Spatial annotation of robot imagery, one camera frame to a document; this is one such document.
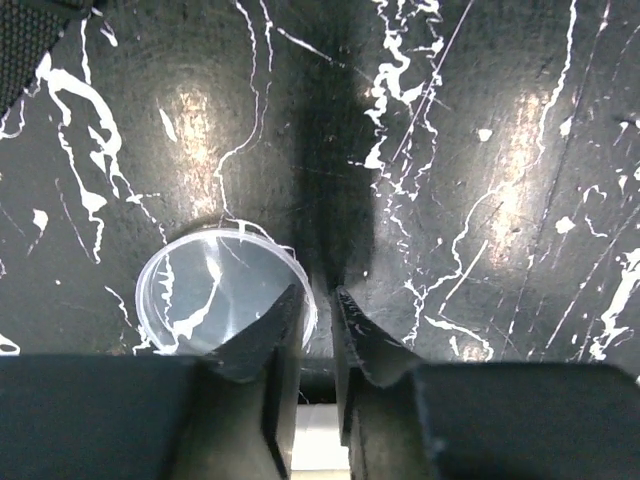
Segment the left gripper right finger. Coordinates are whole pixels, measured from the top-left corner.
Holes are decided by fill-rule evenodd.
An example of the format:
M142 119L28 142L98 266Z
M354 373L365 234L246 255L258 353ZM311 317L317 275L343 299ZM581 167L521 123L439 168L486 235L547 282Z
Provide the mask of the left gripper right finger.
M437 362L333 295L340 439L355 479L635 479L639 388L606 364Z

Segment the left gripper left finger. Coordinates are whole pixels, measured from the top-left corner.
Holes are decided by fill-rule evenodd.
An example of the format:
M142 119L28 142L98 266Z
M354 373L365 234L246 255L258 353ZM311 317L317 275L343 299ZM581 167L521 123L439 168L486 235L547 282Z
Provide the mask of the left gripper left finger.
M304 293L203 356L6 357L5 479L286 479Z

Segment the clear plastic tube lid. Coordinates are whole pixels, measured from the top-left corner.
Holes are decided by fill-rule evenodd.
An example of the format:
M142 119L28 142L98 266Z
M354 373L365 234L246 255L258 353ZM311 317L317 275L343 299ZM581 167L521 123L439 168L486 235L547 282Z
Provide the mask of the clear plastic tube lid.
M168 243L147 261L135 307L160 354L205 354L262 317L291 285L303 291L307 343L317 306L293 252L258 233L206 228Z

